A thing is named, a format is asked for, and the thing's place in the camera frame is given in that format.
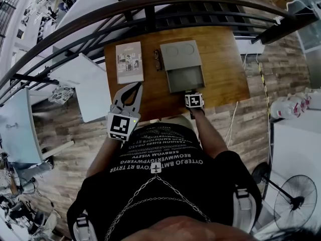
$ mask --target eyeglasses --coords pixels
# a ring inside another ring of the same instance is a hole
[[[157,71],[160,71],[163,69],[162,67],[162,63],[159,59],[159,50],[156,49],[155,51],[153,51],[153,55],[154,55],[154,59],[155,59],[155,67]]]

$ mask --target metal chain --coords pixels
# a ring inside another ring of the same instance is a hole
[[[147,184],[149,184],[151,181],[153,181],[154,179],[158,179],[159,181],[163,182],[166,186],[170,187],[177,195],[179,195],[181,199],[177,199],[177,198],[170,198],[170,197],[154,197],[154,198],[148,198],[142,201],[139,201],[133,205],[130,205],[133,202],[133,199],[135,198],[135,196],[137,196],[139,194],[139,192],[144,189],[146,187]],[[123,214],[130,208],[133,208],[134,206],[141,204],[143,202],[147,202],[147,201],[152,201],[152,200],[174,200],[174,201],[181,201],[181,202],[185,202],[188,205],[190,205],[195,211],[197,211],[200,215],[202,215],[206,222],[211,222],[211,219],[209,217],[207,217],[204,213],[202,213],[202,211],[193,203],[191,203],[190,201],[188,201],[177,189],[175,189],[170,183],[168,183],[167,181],[161,179],[157,173],[155,173],[155,176],[150,178],[145,184],[143,184],[133,195],[133,197],[128,201],[128,204],[125,206],[125,208],[118,214],[118,216],[115,218],[115,220],[112,222],[111,226],[109,227],[107,234],[105,236],[105,241],[108,241],[110,238],[110,234],[113,232],[113,230],[115,229],[116,224],[119,222],[120,218],[123,216]]]

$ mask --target book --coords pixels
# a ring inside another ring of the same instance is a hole
[[[117,83],[144,81],[140,42],[116,46]]]

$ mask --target wooden tabletop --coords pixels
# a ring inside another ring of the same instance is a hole
[[[157,71],[153,51],[161,44],[196,40],[205,80],[205,107],[249,99],[249,89],[242,59],[232,31],[228,27],[194,27],[141,35],[105,46],[106,70],[111,99],[125,85],[117,84],[116,45],[141,42],[144,72],[143,95],[139,113],[141,121],[186,112],[184,93],[171,94],[165,70]]]

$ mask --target black fan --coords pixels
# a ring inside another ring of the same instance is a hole
[[[256,184],[265,181],[278,190],[274,205],[274,220],[280,230],[290,227],[302,227],[311,218],[317,201],[314,182],[305,175],[289,178],[282,187],[268,179],[270,167],[267,163],[259,164],[252,177]]]

